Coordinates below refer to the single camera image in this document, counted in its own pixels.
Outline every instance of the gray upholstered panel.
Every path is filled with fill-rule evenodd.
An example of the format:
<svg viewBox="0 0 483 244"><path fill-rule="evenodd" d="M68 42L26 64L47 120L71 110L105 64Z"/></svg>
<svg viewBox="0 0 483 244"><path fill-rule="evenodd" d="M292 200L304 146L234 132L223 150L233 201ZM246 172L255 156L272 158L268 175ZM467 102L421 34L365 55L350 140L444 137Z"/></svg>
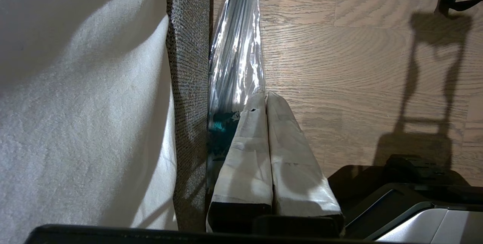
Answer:
<svg viewBox="0 0 483 244"><path fill-rule="evenodd" d="M174 207L183 231L204 231L210 0L168 0L178 174Z"/></svg>

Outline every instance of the white fabric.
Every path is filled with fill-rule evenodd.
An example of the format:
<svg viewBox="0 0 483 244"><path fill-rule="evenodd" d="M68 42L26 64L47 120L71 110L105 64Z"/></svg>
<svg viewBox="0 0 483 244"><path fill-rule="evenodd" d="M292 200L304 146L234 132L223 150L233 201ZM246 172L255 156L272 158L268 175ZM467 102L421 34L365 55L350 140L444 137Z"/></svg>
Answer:
<svg viewBox="0 0 483 244"><path fill-rule="evenodd" d="M307 217L340 214L328 180L287 101L269 92L267 115L276 214Z"/></svg>
<svg viewBox="0 0 483 244"><path fill-rule="evenodd" d="M0 243L176 230L166 0L0 0Z"/></svg>
<svg viewBox="0 0 483 244"><path fill-rule="evenodd" d="M265 94L248 98L218 180L212 202L264 203L273 200Z"/></svg>

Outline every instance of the hardwood floor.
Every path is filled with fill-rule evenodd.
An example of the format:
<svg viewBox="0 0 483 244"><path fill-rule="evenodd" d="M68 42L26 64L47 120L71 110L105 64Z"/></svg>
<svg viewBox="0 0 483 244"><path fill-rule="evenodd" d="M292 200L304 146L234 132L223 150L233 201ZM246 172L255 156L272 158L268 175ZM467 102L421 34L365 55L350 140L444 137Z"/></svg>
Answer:
<svg viewBox="0 0 483 244"><path fill-rule="evenodd" d="M267 88L327 177L400 140L483 186L483 3L450 20L437 1L260 0Z"/></svg>

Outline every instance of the plastic wrap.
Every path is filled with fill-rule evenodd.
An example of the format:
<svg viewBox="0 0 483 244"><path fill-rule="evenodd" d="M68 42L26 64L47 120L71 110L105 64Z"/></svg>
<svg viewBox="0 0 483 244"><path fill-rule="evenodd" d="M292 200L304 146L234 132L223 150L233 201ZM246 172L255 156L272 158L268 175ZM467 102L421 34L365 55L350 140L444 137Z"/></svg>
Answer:
<svg viewBox="0 0 483 244"><path fill-rule="evenodd" d="M207 189L213 189L248 97L265 90L259 0L225 0L210 55Z"/></svg>

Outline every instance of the white paper wrapping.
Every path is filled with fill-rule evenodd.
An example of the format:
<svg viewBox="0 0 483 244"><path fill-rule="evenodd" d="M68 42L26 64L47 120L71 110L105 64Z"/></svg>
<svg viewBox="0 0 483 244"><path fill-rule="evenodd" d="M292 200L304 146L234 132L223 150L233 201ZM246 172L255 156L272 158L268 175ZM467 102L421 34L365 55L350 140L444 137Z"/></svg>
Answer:
<svg viewBox="0 0 483 244"><path fill-rule="evenodd" d="M284 98L269 92L269 144L278 215L340 214L340 206Z"/></svg>
<svg viewBox="0 0 483 244"><path fill-rule="evenodd" d="M212 202L271 206L272 200L265 94L256 93L240 113L240 122L216 181Z"/></svg>

